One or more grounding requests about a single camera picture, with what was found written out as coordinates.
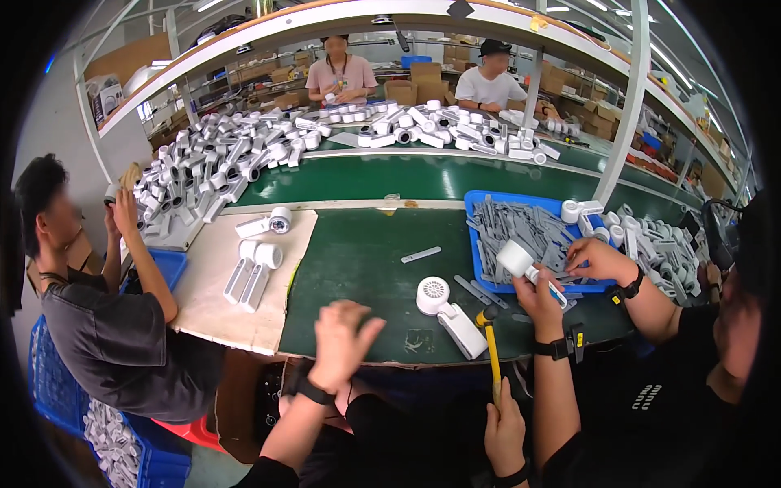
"wall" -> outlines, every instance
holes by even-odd
[[[107,0],[86,32],[106,25],[122,8],[120,0]],[[74,28],[72,41],[81,31]],[[97,44],[92,41],[87,51]],[[98,56],[124,45],[124,31],[120,25],[106,40]],[[151,147],[146,142],[141,121],[126,117],[120,126],[101,141],[107,158],[105,164],[112,177],[122,174],[132,161],[151,161]],[[82,124],[73,75],[73,53],[55,58],[49,73],[41,82],[27,114],[16,148],[16,163],[12,184],[29,162],[38,156],[53,152],[70,173],[70,196],[82,207],[82,223],[93,248],[103,255],[106,247],[102,196],[107,182],[92,151],[87,131]],[[22,310],[12,319],[16,351],[21,364],[27,363],[30,329],[41,314],[41,304],[29,283],[22,293]]]

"hair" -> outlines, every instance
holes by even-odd
[[[24,252],[32,259],[41,253],[35,233],[36,218],[67,182],[68,172],[52,153],[33,159],[16,181],[13,193],[20,213]]]
[[[320,42],[322,42],[322,43],[323,43],[323,45],[325,45],[325,44],[326,44],[326,41],[328,41],[328,39],[329,39],[330,37],[341,37],[341,38],[342,38],[342,39],[344,39],[345,41],[348,41],[348,40],[349,40],[349,37],[350,37],[350,34],[339,34],[339,35],[337,35],[337,36],[321,37],[321,38],[320,38]],[[328,66],[330,66],[330,67],[331,67],[331,73],[333,73],[333,74],[336,74],[336,73],[337,73],[337,71],[336,71],[336,68],[334,68],[334,67],[333,67],[333,64],[331,64],[331,55],[330,55],[330,54],[328,54],[327,52],[326,52],[326,64],[327,64]]]

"black cap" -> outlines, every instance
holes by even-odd
[[[480,57],[487,56],[489,54],[496,54],[498,52],[504,54],[510,54],[512,46],[507,42],[497,41],[496,39],[486,39],[480,45]]]
[[[771,262],[775,255],[769,245],[769,205],[768,192],[763,190],[743,210],[737,223],[738,250],[735,255],[741,290],[765,300],[770,293],[770,273],[775,268]]]

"white metal pole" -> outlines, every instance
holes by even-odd
[[[540,46],[534,53],[534,72],[529,81],[529,93],[526,97],[526,107],[523,109],[523,129],[530,129],[534,118],[534,107],[537,106],[537,96],[540,93],[540,79],[542,78],[543,49]]]
[[[95,154],[95,158],[98,160],[100,169],[103,170],[103,175],[109,184],[113,183],[109,171],[105,167],[102,155],[102,146],[100,145],[100,135],[98,134],[98,128],[95,126],[95,119],[92,118],[92,110],[90,109],[89,97],[87,96],[87,88],[84,86],[84,76],[82,75],[81,56],[84,53],[84,48],[76,46],[73,50],[73,77],[76,80],[76,97],[79,100],[79,111],[81,112],[81,122],[84,125],[84,129],[87,131],[87,139],[90,141],[92,151]]]
[[[615,184],[621,176],[626,154],[632,144],[637,120],[643,107],[643,95],[651,65],[651,40],[648,29],[648,4],[646,0],[632,0],[632,63],[629,66],[629,86],[621,114],[621,122],[615,134],[613,148],[608,156],[602,178],[599,179],[594,200],[607,205]]]
[[[173,8],[168,9],[166,12],[166,32],[168,33],[168,44],[171,49],[171,59],[176,59],[181,54],[179,48],[179,38],[177,36],[177,22],[173,16]],[[193,112],[192,97],[190,96],[190,84],[182,83],[179,86],[179,94],[182,96],[182,102],[184,102],[184,111],[187,113],[187,119],[191,125],[198,123],[198,114]]]

